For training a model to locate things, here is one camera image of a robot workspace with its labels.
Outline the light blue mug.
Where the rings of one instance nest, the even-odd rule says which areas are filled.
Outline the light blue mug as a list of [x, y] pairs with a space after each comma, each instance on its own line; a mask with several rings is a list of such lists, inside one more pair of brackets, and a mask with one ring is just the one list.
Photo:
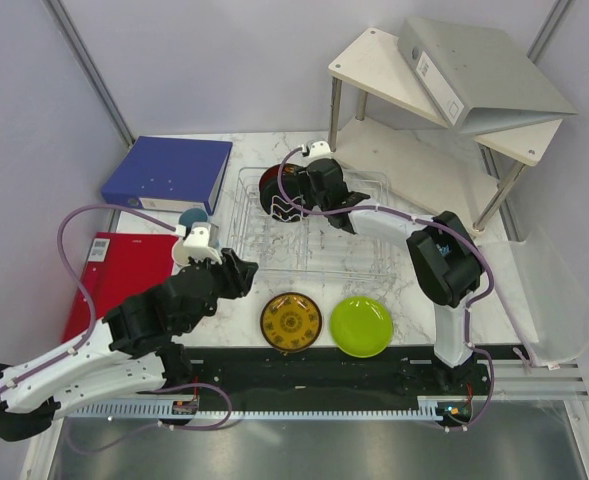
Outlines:
[[171, 249], [171, 258], [174, 264], [180, 268], [186, 267], [190, 263], [190, 256], [188, 249], [184, 245], [183, 239], [178, 239], [172, 249]]

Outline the light blue cup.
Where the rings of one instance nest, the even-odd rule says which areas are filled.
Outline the light blue cup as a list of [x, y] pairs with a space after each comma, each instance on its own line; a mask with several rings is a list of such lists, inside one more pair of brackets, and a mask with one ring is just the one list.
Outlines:
[[178, 224], [191, 230], [195, 223], [208, 222], [209, 216], [206, 211], [200, 208], [190, 208], [181, 213], [178, 219]]

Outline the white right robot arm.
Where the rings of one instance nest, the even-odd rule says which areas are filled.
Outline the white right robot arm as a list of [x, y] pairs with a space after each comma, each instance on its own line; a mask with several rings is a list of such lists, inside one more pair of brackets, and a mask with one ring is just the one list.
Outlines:
[[473, 351], [466, 310], [490, 268], [458, 215], [445, 210], [433, 217], [411, 216], [382, 205], [349, 190], [342, 168], [330, 158], [293, 167], [281, 178], [302, 212], [317, 208], [336, 229], [407, 248], [418, 284], [434, 306], [434, 353], [441, 362], [432, 368], [433, 384], [447, 394], [463, 387], [468, 381], [464, 363]]

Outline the lime green plate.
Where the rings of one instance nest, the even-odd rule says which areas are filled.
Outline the lime green plate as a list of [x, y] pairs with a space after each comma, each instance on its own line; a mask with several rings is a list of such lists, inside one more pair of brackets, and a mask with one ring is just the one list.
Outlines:
[[334, 307], [329, 331], [343, 353], [363, 359], [380, 354], [390, 345], [394, 326], [382, 303], [365, 296], [353, 296]]

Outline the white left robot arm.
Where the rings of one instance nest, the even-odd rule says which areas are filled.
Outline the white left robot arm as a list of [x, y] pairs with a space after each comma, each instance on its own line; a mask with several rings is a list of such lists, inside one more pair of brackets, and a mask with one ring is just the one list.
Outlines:
[[221, 257], [220, 262], [190, 261], [34, 360], [0, 363], [0, 438], [28, 439], [103, 399], [189, 389], [194, 371], [186, 348], [174, 337], [214, 316], [219, 300], [245, 297], [259, 270], [230, 248]]

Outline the yellow patterned black plate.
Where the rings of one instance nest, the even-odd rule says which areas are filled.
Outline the yellow patterned black plate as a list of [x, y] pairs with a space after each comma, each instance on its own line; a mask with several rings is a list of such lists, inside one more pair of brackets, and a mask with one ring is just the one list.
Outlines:
[[272, 348], [293, 354], [316, 342], [323, 328], [323, 316], [309, 296], [285, 292], [266, 303], [259, 323], [263, 338]]

